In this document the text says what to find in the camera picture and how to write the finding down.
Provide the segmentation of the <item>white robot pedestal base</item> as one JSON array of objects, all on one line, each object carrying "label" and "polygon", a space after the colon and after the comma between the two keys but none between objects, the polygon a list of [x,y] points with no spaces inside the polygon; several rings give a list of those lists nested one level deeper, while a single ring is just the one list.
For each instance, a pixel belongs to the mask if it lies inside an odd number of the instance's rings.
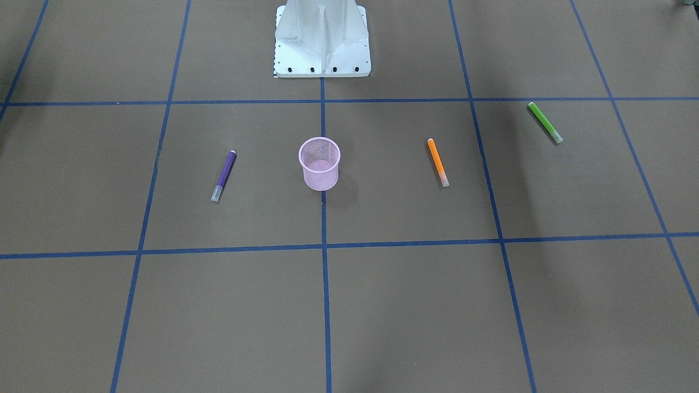
[{"label": "white robot pedestal base", "polygon": [[274,77],[370,75],[365,7],[355,1],[287,1],[277,7],[275,16]]}]

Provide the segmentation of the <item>green marker pen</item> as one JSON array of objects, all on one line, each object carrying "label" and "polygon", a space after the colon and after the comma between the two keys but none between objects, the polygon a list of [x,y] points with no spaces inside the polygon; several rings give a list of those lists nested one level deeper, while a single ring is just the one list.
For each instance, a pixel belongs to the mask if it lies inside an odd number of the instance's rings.
[{"label": "green marker pen", "polygon": [[555,144],[562,144],[564,139],[559,134],[559,132],[557,132],[555,127],[552,125],[552,123],[549,121],[546,115],[542,112],[542,110],[540,110],[538,105],[535,102],[529,102],[528,108],[529,110],[531,110],[532,114],[537,118],[539,123],[544,127],[547,134],[549,134],[549,136],[552,138],[553,142],[555,142]]}]

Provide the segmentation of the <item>purple marker pen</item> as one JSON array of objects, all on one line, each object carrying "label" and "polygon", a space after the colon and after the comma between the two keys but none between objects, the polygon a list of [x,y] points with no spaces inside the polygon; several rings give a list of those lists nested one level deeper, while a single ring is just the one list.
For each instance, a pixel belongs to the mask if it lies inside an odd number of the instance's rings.
[{"label": "purple marker pen", "polygon": [[237,153],[235,150],[229,150],[229,153],[227,155],[227,159],[224,163],[224,166],[222,167],[222,170],[220,172],[220,176],[218,177],[217,183],[215,185],[215,188],[213,189],[212,196],[210,198],[210,201],[217,203],[222,195],[222,192],[224,192],[224,188],[227,184],[227,181],[230,176],[230,172],[232,172],[232,168],[234,167],[235,160],[237,159]]}]

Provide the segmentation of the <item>pink mesh pen holder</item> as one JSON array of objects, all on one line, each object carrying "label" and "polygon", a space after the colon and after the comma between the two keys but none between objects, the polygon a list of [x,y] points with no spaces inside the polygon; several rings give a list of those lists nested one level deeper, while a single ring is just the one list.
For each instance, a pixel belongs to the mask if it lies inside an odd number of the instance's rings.
[{"label": "pink mesh pen holder", "polygon": [[325,137],[308,139],[299,149],[304,182],[310,189],[325,192],[339,181],[341,151],[336,142]]}]

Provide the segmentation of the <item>orange marker pen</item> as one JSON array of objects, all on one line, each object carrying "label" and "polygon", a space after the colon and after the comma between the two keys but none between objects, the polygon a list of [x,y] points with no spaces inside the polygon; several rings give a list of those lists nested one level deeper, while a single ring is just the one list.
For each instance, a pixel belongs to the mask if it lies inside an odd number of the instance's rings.
[{"label": "orange marker pen", "polygon": [[430,156],[434,161],[435,170],[437,172],[437,175],[439,176],[440,183],[444,188],[449,187],[450,183],[445,168],[443,166],[442,160],[440,158],[439,149],[437,149],[437,145],[435,144],[433,138],[429,138],[427,140],[427,146],[430,151]]}]

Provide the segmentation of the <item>brown paper table mat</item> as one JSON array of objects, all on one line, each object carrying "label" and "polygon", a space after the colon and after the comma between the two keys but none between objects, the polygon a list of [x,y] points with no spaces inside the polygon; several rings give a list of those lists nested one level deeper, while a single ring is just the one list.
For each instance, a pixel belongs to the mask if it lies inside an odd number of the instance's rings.
[{"label": "brown paper table mat", "polygon": [[280,5],[2,2],[3,392],[697,391],[693,7],[362,1],[319,79]]}]

